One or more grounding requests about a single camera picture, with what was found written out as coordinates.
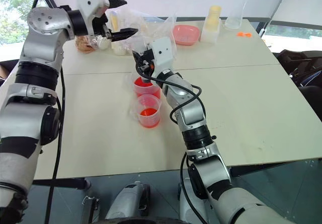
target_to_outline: plastic bottle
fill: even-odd
[[[209,15],[205,20],[202,28],[200,42],[216,43],[220,31],[221,19],[219,18],[221,12],[220,6],[211,6]]]

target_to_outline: tree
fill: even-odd
[[[0,0],[0,3],[0,44],[23,42],[28,34],[27,16],[33,0]]]

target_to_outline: green foliage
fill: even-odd
[[[0,0],[0,44],[23,42],[33,0]]]
[[[309,39],[310,36],[322,37],[322,30],[270,25],[265,34]]]

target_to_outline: white tabletop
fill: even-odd
[[[231,51],[235,51],[247,40],[254,40],[248,46],[252,50],[239,52],[243,60],[226,61],[240,65],[224,65],[225,58],[235,56],[223,52],[213,57],[222,65],[180,70],[185,79],[203,90],[207,124],[211,134],[218,137],[216,142],[225,163],[236,166],[321,157],[320,120],[257,37],[231,43]],[[185,49],[178,47],[178,55],[188,54],[182,51]],[[127,71],[134,70],[133,60],[109,55],[109,60],[102,62],[106,52],[83,55],[75,51],[74,57],[66,54],[70,55],[64,61],[66,113],[57,177],[178,169],[185,145],[179,128],[169,119],[171,109],[166,100],[162,98],[162,119],[156,128],[143,128],[129,114],[135,97],[125,77]],[[208,62],[202,60],[203,56],[199,55],[200,62]],[[194,64],[189,57],[185,62],[178,57],[175,62],[182,66]],[[0,88],[1,102],[8,84],[14,81],[13,75]],[[57,141],[44,146],[36,179],[51,178],[56,149]]]
[[[177,22],[195,25],[202,29],[203,21]],[[251,38],[238,37],[239,31],[252,33]],[[111,50],[95,51],[88,55],[78,52],[74,41],[64,44],[64,73],[115,73],[131,72],[135,62],[133,56],[116,56]],[[246,65],[278,64],[276,58],[248,20],[243,20],[238,30],[228,30],[221,26],[216,45],[197,42],[192,46],[177,46],[177,60],[174,69],[197,69]]]

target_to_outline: red liquid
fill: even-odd
[[[140,113],[140,115],[141,116],[151,116],[154,113],[156,113],[156,110],[154,108],[146,108]],[[153,127],[157,126],[158,124],[159,124],[159,121],[156,124],[151,125],[151,126],[147,126],[147,125],[144,125],[141,123],[141,125],[146,128],[153,128]]]
[[[141,77],[139,77],[138,79],[136,79],[135,82],[134,82],[134,84],[136,84],[139,87],[150,87],[150,86],[152,86],[152,83],[151,82],[144,83],[142,81],[142,78]],[[158,97],[160,99],[160,89],[157,89],[156,92],[152,93],[152,95],[154,95],[155,97]],[[142,96],[142,94],[136,93],[136,96],[139,97],[139,96]]]

